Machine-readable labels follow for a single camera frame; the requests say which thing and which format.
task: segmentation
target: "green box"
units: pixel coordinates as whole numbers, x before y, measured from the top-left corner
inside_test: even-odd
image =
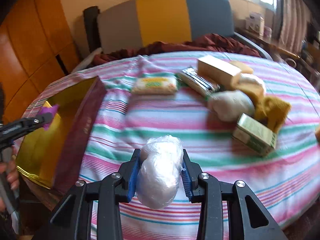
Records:
[[[239,118],[232,137],[260,156],[266,156],[276,148],[277,134],[246,114]]]

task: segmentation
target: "table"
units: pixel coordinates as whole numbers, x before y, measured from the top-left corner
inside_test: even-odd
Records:
[[[132,85],[140,76],[171,76],[197,58],[213,55],[238,60],[254,70],[267,87],[292,104],[281,129],[276,151],[256,156],[233,140],[234,123],[224,123],[210,113],[195,91],[182,86],[176,96],[133,96]],[[130,159],[150,137],[179,137],[191,161],[221,181],[245,181],[282,227],[295,221],[319,196],[320,147],[314,130],[320,122],[320,96],[295,69],[262,58],[219,52],[172,52],[103,64],[73,73],[52,83],[26,110],[34,116],[45,99],[81,80],[99,75],[107,95],[100,107],[83,158],[79,178],[103,179]],[[92,213],[92,239],[96,239],[97,205]],[[225,239],[227,206],[223,204]],[[182,185],[174,202],[163,210],[151,210],[134,197],[120,205],[124,239],[195,239],[200,204],[191,204]]]
[[[273,51],[276,50],[280,54],[284,54],[294,60],[299,60],[300,57],[297,54],[294,54],[290,52],[285,46],[281,45],[278,41],[273,40],[271,38],[259,36],[256,33],[250,32],[246,29],[238,29],[237,30],[241,35],[252,38],[257,41],[257,43],[260,43],[268,48],[268,50]]]

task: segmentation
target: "purple object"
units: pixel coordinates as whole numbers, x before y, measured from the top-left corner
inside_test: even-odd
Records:
[[[52,120],[55,116],[55,114],[58,112],[58,109],[59,109],[59,105],[54,105],[52,107],[46,107],[46,106],[43,106],[39,113],[38,114],[45,114],[45,113],[51,113],[52,114]],[[51,123],[47,123],[43,126],[44,130],[48,130],[49,129],[49,126],[50,126]]]

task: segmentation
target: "maroon blanket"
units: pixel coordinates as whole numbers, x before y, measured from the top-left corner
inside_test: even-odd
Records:
[[[92,64],[97,66],[122,58],[135,57],[137,55],[151,55],[163,52],[194,50],[229,52],[260,57],[259,53],[255,49],[251,49],[248,46],[241,44],[239,41],[234,40],[233,38],[225,38],[211,33],[203,35],[197,38],[195,41],[186,41],[183,44],[171,44],[164,43],[162,41],[156,41],[138,50],[121,49],[110,54],[99,54],[94,57]]]

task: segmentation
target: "yellow towel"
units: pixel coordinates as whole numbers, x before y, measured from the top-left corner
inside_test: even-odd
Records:
[[[267,119],[267,127],[278,133],[291,109],[291,105],[278,97],[262,98],[256,107],[254,118],[257,121]]]

